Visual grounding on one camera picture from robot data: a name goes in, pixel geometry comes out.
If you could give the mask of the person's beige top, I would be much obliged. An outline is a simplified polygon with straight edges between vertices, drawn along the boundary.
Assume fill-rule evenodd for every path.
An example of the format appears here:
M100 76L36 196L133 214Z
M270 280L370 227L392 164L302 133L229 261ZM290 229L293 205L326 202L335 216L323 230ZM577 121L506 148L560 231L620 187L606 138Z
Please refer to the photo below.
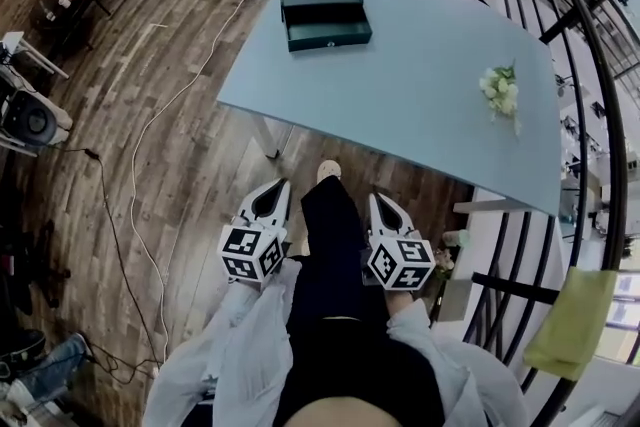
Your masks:
M384 410L352 397L324 398L297 411L284 427L401 427Z

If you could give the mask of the black metal railing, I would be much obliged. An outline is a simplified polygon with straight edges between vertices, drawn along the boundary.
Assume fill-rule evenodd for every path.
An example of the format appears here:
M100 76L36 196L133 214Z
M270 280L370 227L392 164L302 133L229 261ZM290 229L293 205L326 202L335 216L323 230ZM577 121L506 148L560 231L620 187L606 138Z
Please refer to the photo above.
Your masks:
M523 353L557 299L569 269L578 267L587 247L589 151L597 143L590 127L601 123L600 148L608 163L609 220L604 246L594 271L617 271L624 253L627 208L626 140L612 51L600 34L600 14L616 0L503 0L508 19L525 29L537 28L552 53L552 97L566 99L572 125L562 117L552 132L577 146L574 158L563 157L575 185L562 187L569 199L555 200L550 213L538 213L522 201L518 212L469 215L470 244L456 260L454 275L473 282L464 338L492 352L511 368L525 397L545 384L543 400L529 406L529 427L551 427L568 403L578 381L572 382L531 368Z

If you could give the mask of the small white flower bunch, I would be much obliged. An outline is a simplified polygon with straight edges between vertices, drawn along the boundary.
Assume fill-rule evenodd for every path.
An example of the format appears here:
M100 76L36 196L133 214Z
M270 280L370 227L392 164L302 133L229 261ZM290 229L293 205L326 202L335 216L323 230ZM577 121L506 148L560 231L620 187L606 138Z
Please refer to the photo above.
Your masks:
M437 249L434 252L435 268L434 274L440 281L446 281L451 278L455 262L448 248Z

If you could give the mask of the blue denim cloth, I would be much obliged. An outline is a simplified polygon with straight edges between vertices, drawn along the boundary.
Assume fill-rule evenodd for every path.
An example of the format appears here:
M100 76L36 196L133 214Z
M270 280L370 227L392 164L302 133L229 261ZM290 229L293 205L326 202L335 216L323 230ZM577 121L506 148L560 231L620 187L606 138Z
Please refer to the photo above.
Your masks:
M61 392L89 356L86 338L75 332L35 367L19 373L9 382L0 381L0 418L13 418L18 424L25 425L29 409L46 403Z

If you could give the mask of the person's left forearm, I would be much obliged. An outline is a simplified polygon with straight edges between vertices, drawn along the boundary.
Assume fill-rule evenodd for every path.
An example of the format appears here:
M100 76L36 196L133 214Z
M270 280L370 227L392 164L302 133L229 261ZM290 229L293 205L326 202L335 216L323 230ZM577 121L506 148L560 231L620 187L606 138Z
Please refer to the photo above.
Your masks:
M286 323L301 269L286 258L261 291L232 283L204 331L162 365L142 427L181 427L209 392L212 427L272 427L293 365Z

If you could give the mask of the white flower bouquet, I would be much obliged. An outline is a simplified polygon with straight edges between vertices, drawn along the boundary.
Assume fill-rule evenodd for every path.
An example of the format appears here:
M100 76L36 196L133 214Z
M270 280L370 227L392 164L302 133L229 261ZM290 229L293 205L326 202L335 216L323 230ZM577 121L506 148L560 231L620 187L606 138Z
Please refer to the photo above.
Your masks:
M520 136L518 95L515 62L508 66L487 68L479 79L479 89L487 103L492 123L498 119L509 124L516 138Z

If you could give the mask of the person's right forearm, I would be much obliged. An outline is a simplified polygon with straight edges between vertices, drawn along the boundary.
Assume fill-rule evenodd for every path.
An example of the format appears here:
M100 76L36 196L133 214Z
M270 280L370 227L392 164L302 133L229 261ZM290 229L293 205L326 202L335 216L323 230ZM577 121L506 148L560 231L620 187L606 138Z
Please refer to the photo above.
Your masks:
M443 427L529 427L515 375L490 352L431 330L426 305L409 292L387 291L387 333L431 365L444 409Z

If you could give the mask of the small white table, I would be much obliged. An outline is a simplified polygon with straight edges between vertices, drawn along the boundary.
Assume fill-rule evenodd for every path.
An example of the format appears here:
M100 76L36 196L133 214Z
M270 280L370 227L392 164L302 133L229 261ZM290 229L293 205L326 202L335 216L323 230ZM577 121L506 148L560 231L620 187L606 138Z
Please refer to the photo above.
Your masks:
M65 80L69 79L69 75L64 70L41 54L24 38L23 31L5 33L0 39L0 60L9 64L14 57L20 54L24 54L37 67L45 70L50 75L57 74Z

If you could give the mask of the person's right beige shoe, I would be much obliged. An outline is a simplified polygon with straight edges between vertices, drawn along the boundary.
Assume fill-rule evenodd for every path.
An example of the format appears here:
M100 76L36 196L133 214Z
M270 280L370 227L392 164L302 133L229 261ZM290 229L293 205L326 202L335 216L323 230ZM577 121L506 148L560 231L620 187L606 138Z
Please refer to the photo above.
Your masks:
M323 161L317 169L317 183L321 183L323 180L335 177L338 180L341 179L342 169L340 164L335 160Z

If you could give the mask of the person's black trousers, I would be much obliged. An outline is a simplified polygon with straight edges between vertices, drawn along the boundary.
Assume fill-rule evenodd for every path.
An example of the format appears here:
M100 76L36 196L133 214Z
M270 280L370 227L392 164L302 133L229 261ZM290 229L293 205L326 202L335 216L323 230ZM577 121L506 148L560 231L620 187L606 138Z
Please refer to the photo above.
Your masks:
M381 289L362 283L366 247L354 201L341 181L322 179L301 200L309 255L297 257L287 332L293 352L273 427L304 407L352 398L400 427L444 427L434 370L416 349L387 333Z

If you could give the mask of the black office chair base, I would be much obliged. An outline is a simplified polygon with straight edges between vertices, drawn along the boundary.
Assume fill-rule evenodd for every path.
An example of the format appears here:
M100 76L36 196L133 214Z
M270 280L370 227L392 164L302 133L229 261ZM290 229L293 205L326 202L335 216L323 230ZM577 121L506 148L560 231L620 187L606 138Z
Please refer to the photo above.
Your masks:
M51 258L54 228L49 220L35 236L0 225L0 283L13 307L27 316L33 314L32 285L40 290L47 306L56 309L59 299L55 293L71 277L69 269L55 267Z

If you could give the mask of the white table leg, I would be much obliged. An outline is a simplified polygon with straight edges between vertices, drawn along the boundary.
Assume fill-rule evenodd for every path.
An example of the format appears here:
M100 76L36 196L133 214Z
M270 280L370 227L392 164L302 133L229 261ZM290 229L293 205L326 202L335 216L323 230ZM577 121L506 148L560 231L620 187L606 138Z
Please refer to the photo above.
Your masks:
M523 205L509 199L492 199L484 201L457 202L453 211L459 214L471 215L487 212L518 212L523 210Z
M289 141L293 126L259 114L249 114L248 124L264 155L269 159L279 158Z

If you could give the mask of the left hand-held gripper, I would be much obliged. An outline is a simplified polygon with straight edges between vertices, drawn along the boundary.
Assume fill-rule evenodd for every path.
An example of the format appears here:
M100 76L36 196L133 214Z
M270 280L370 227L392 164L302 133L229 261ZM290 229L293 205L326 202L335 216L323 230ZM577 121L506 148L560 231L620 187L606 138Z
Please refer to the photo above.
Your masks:
M259 186L242 200L239 216L223 226L217 245L230 278L264 284L279 270L290 205L291 184L284 178Z

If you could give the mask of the grey domed machine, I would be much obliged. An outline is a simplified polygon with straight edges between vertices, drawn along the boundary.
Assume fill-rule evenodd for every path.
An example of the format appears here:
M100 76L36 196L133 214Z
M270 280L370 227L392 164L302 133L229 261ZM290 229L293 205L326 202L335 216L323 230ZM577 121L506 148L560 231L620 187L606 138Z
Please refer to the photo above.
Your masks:
M36 156L69 137L73 120L17 71L0 65L0 148Z

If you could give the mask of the green cloth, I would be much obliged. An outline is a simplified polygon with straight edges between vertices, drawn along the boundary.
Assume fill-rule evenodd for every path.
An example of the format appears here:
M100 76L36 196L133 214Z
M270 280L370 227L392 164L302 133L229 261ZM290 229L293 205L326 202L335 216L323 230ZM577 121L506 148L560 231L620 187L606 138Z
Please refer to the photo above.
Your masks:
M556 301L524 350L524 363L578 381L597 349L616 280L612 270L570 268Z

